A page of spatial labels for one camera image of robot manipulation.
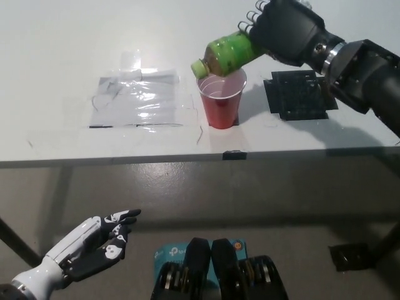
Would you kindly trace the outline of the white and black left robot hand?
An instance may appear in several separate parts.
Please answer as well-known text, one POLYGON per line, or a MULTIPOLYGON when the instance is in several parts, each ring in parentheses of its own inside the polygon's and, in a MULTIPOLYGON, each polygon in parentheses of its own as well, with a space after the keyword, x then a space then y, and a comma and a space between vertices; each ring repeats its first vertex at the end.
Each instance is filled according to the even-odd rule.
POLYGON ((140 209, 94 216, 75 227, 43 257, 38 266, 14 277, 17 299, 49 299, 54 291, 99 274, 126 255, 131 225, 140 209))

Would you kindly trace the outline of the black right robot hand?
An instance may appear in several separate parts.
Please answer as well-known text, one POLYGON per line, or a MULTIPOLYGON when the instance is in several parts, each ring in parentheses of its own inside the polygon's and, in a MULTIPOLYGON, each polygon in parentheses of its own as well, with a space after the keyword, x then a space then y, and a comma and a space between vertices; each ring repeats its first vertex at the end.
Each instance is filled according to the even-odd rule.
POLYGON ((308 65, 319 74, 330 52, 344 39, 327 31, 324 20, 300 1, 257 1, 256 11, 237 25, 253 45, 289 66, 308 65))

